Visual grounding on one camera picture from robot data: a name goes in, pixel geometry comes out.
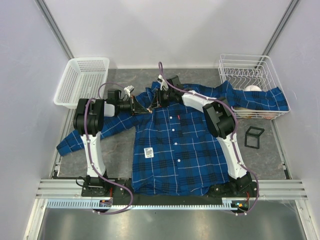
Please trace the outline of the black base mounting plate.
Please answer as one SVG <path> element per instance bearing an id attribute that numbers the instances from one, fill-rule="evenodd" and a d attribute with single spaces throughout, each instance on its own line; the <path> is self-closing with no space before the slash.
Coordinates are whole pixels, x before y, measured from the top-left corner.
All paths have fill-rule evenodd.
<path id="1" fill-rule="evenodd" d="M 75 183 L 82 187 L 82 197 L 110 197 L 110 198 L 124 198 L 135 195 L 131 186 L 131 181 L 128 179 L 110 179 L 110 182 L 103 180 L 101 177 L 86 177 L 79 176 Z M 252 180 L 250 175 L 239 179 L 232 179 L 224 184 L 216 184 L 209 187 L 205 196 L 212 198 L 223 197 L 256 197 L 257 183 Z"/>

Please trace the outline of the beige ceramic bowl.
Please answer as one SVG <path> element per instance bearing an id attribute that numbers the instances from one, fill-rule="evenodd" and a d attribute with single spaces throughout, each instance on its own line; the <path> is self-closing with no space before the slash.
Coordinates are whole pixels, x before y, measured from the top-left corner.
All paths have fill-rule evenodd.
<path id="1" fill-rule="evenodd" d="M 253 112 L 244 107 L 234 107 L 234 113 L 238 118 L 243 118 L 243 119 L 251 119 L 253 116 Z"/>

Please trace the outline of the pink patterned bowl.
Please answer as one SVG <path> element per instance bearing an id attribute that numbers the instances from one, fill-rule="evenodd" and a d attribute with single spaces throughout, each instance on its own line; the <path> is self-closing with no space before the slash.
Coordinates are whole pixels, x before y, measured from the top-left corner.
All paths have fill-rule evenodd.
<path id="1" fill-rule="evenodd" d="M 273 120 L 275 118 L 278 117 L 278 113 L 277 112 L 261 112 L 259 113 L 259 116 L 263 119 L 266 119 L 266 120 Z"/>

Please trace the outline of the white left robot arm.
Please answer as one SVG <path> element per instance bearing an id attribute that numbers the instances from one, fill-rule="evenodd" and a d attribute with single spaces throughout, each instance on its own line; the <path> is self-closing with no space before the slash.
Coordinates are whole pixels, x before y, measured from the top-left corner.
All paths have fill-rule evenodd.
<path id="1" fill-rule="evenodd" d="M 130 116 L 152 113 L 151 109 L 142 106 L 131 94 L 133 90 L 133 86 L 124 89 L 127 99 L 121 97 L 121 90 L 111 88 L 107 91 L 106 99 L 90 101 L 87 98 L 81 98 L 78 101 L 73 127 L 78 131 L 84 144 L 87 162 L 87 174 L 81 185 L 83 197 L 104 197 L 113 187 L 111 183 L 103 180 L 108 178 L 101 150 L 104 117 L 116 117 L 122 112 L 129 113 Z"/>

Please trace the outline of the white perforated plastic basket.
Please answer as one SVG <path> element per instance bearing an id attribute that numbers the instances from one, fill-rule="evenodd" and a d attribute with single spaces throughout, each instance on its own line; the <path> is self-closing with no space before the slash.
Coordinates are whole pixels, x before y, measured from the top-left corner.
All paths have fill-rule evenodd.
<path id="1" fill-rule="evenodd" d="M 76 109 L 79 99 L 97 98 L 99 87 L 107 82 L 109 65 L 107 57 L 70 59 L 54 95 L 54 104 Z"/>

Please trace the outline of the blue plaid shirt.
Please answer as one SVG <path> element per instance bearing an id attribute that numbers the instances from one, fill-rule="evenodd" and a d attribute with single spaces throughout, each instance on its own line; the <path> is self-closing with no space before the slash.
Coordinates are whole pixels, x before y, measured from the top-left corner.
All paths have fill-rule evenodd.
<path id="1" fill-rule="evenodd" d="M 215 88 L 185 83 L 184 88 L 211 97 L 225 97 L 232 107 L 263 111 L 288 111 L 279 87 L 241 91 L 225 81 Z M 229 181 L 228 167 L 218 140 L 206 126 L 205 115 L 177 102 L 156 108 L 152 114 L 133 116 L 121 112 L 104 117 L 101 139 L 135 127 L 132 188 L 144 195 L 203 196 L 209 187 Z M 61 156 L 84 148 L 77 130 L 56 147 Z"/>

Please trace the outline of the black brooch display box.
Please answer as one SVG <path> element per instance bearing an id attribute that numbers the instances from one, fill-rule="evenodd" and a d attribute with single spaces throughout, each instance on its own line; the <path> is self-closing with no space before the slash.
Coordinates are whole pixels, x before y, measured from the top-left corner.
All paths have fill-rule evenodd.
<path id="1" fill-rule="evenodd" d="M 265 132 L 264 128 L 250 126 L 244 136 L 244 146 L 251 149 L 260 149 L 260 137 Z M 253 139 L 255 144 L 249 144 L 249 139 Z"/>

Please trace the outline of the white ceramic bowl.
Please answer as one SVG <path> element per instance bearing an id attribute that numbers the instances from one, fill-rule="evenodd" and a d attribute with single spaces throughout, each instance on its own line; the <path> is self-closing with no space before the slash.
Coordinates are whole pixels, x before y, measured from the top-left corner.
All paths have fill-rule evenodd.
<path id="1" fill-rule="evenodd" d="M 248 85 L 244 88 L 244 92 L 261 92 L 262 90 L 256 85 Z"/>

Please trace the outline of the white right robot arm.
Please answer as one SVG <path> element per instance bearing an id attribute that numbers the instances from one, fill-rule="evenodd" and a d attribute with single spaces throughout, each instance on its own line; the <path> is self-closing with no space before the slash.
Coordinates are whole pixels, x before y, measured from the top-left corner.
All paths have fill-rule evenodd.
<path id="1" fill-rule="evenodd" d="M 252 177 L 245 166 L 237 141 L 238 122 L 226 98 L 202 95 L 194 90 L 186 90 L 175 76 L 166 80 L 157 77 L 160 87 L 149 109 L 167 107 L 177 102 L 204 114 L 209 133 L 217 138 L 224 154 L 229 176 L 229 191 L 235 197 L 242 196 L 251 186 Z"/>

